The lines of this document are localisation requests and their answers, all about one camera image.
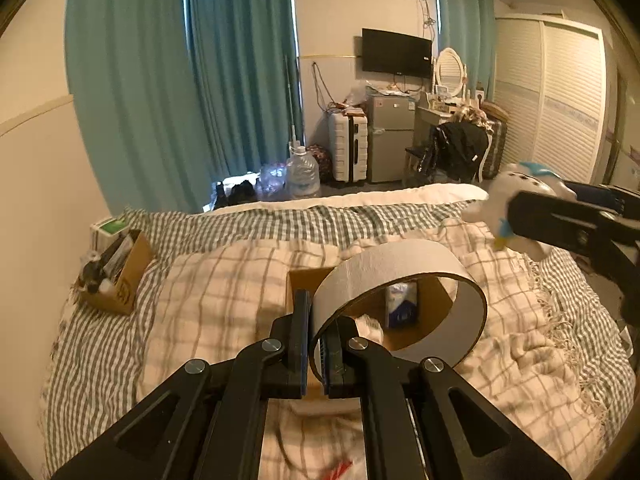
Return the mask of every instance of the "open cardboard box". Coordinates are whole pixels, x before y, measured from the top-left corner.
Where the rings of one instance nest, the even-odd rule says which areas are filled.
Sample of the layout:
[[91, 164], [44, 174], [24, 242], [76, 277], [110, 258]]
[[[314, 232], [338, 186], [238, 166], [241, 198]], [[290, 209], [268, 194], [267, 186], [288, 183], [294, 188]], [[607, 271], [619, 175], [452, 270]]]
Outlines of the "open cardboard box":
[[101, 292], [90, 294], [85, 290], [80, 292], [80, 297], [94, 308], [114, 314], [129, 315], [133, 312], [138, 285], [154, 256], [142, 231], [132, 229], [129, 234], [134, 243], [118, 281], [115, 283], [115, 294], [102, 294]]
[[[294, 292], [299, 288], [309, 291], [313, 295], [322, 281], [334, 270], [333, 267], [321, 269], [290, 270], [287, 276], [287, 312], [293, 311]], [[360, 317], [363, 314], [376, 319], [383, 327], [384, 338], [382, 345], [390, 351], [405, 348], [427, 336], [447, 316], [453, 304], [447, 291], [436, 276], [425, 276], [417, 281], [418, 319], [413, 326], [402, 328], [385, 328], [386, 304], [385, 287], [376, 288], [369, 294], [351, 303], [342, 313], [344, 316]], [[307, 390], [304, 400], [327, 399], [324, 387], [308, 368]]]

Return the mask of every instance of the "large water jug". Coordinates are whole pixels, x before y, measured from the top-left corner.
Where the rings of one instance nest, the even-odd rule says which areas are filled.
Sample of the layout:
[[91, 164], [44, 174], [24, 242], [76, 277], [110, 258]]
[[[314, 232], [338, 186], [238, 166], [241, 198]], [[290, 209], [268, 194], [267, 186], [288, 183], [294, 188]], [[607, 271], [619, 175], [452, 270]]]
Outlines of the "large water jug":
[[320, 173], [318, 163], [304, 146], [290, 150], [287, 161], [287, 189], [294, 200], [320, 196]]

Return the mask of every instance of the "blue and white toy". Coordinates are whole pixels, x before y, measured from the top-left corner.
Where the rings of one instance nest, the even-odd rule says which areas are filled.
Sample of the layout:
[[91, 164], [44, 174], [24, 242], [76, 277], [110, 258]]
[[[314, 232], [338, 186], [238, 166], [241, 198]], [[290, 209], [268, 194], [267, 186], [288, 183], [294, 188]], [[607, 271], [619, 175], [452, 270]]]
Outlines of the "blue and white toy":
[[521, 191], [530, 191], [567, 200], [575, 200], [575, 193], [552, 170], [541, 164], [521, 162], [508, 164], [489, 187], [487, 200], [475, 202], [462, 212], [465, 222], [485, 222], [495, 237], [494, 248], [505, 247], [526, 253], [539, 262], [551, 252], [551, 246], [515, 235], [507, 220], [509, 202]]

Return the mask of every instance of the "white louvered wardrobe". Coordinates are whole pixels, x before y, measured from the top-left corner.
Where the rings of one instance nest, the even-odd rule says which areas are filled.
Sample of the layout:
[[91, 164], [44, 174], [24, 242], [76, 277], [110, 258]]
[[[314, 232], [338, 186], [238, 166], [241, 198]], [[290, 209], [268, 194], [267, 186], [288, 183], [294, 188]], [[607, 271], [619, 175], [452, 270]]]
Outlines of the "white louvered wardrobe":
[[494, 100], [509, 113], [502, 165], [530, 160], [590, 182], [604, 141], [601, 30], [532, 14], [496, 23]]

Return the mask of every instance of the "white tape roll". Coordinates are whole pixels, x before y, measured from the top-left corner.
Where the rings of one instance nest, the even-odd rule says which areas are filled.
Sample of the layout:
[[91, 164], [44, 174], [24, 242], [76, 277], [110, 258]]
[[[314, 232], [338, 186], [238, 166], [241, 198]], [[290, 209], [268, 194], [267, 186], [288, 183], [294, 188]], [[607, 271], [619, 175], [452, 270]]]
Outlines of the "white tape roll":
[[[445, 246], [430, 240], [402, 240], [370, 248], [344, 261], [322, 281], [313, 298], [311, 333], [314, 359], [311, 369], [318, 379], [322, 332], [351, 304], [380, 288], [427, 275], [458, 282], [449, 313], [427, 336], [393, 351], [396, 357], [420, 362], [437, 356], [455, 366], [478, 341], [486, 321], [486, 298], [465, 267]], [[428, 304], [420, 304], [420, 315]]]

